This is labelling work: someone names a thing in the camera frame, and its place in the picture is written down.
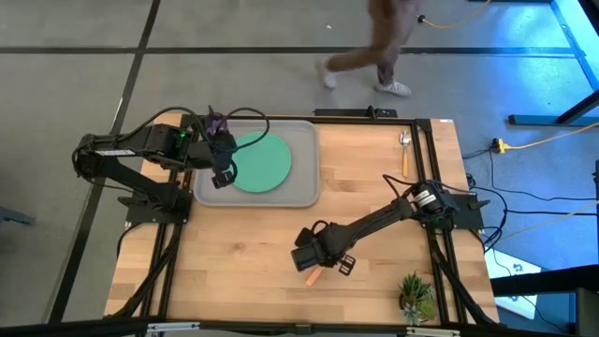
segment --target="green round mat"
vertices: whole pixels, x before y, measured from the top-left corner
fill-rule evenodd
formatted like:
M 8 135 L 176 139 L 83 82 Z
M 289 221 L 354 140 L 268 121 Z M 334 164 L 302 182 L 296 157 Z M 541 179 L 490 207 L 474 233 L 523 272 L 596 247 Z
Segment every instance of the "green round mat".
M 237 139 L 242 146 L 262 135 L 252 132 Z M 234 186 L 245 192 L 267 192 L 282 183 L 291 170 L 291 151 L 279 136 L 271 133 L 254 145 L 233 154 L 238 167 Z

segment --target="wooden table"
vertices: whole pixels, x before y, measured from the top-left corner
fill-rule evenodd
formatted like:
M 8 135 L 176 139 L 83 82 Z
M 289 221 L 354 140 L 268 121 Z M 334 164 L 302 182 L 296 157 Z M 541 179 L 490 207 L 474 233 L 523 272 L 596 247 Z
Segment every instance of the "wooden table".
M 179 114 L 157 122 L 178 125 Z M 452 121 L 433 120 L 432 130 L 442 180 L 467 189 L 460 147 Z M 297 272 L 293 242 L 302 227 L 323 219 L 348 224 L 393 199 L 383 173 L 401 177 L 399 134 L 407 126 L 316 125 L 320 138 L 321 194 L 306 209 L 211 208 L 194 200 L 176 262 L 168 318 L 246 322 L 397 324 L 398 284 L 416 271 L 432 282 L 426 233 L 415 221 L 385 228 L 351 251 L 358 262 L 349 277 L 325 270 L 312 287 L 311 271 Z M 420 135 L 425 166 L 426 141 Z M 416 181 L 414 151 L 409 180 Z M 165 182 L 168 172 L 145 162 L 142 173 Z M 398 185 L 401 191 L 405 186 Z M 120 309 L 146 276 L 157 225 L 142 225 L 124 239 L 106 314 Z M 467 231 L 453 232 L 460 278 L 485 313 L 498 319 L 479 241 Z M 151 314 L 157 313 L 161 280 Z M 455 304 L 445 280 L 449 317 Z

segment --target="small potted plant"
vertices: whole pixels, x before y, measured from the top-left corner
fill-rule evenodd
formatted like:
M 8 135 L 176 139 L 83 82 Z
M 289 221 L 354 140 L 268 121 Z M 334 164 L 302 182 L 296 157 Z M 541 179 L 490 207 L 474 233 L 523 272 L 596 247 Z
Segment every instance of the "small potted plant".
M 408 325 L 418 326 L 437 316 L 431 284 L 424 282 L 415 272 L 403 278 L 400 291 L 400 308 Z

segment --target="person's leg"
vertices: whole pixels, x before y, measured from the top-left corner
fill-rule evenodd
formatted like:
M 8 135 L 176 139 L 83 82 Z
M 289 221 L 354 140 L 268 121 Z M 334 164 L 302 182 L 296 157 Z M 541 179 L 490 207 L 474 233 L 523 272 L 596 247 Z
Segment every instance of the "person's leg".
M 329 89 L 336 85 L 334 73 L 376 65 L 385 58 L 393 41 L 395 24 L 393 16 L 388 12 L 389 8 L 386 8 L 384 3 L 389 3 L 389 0 L 369 0 L 369 14 L 373 20 L 371 46 L 334 55 L 326 62 L 316 65 L 325 86 Z
M 382 60 L 377 63 L 377 91 L 408 96 L 410 88 L 394 80 L 394 67 L 404 45 L 414 29 L 419 0 L 393 0 L 395 7 L 393 38 Z

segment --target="gray tray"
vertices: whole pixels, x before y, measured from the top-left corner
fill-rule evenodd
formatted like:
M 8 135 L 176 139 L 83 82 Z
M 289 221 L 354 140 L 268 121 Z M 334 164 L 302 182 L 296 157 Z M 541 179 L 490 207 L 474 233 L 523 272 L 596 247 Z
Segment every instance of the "gray tray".
M 235 138 L 264 130 L 264 121 L 228 122 Z M 305 121 L 270 121 L 270 132 L 279 136 L 291 151 L 291 170 L 287 178 L 264 193 L 249 193 L 231 185 L 215 189 L 212 171 L 196 170 L 194 196 L 206 206 L 308 207 L 320 196 L 320 151 L 318 131 Z

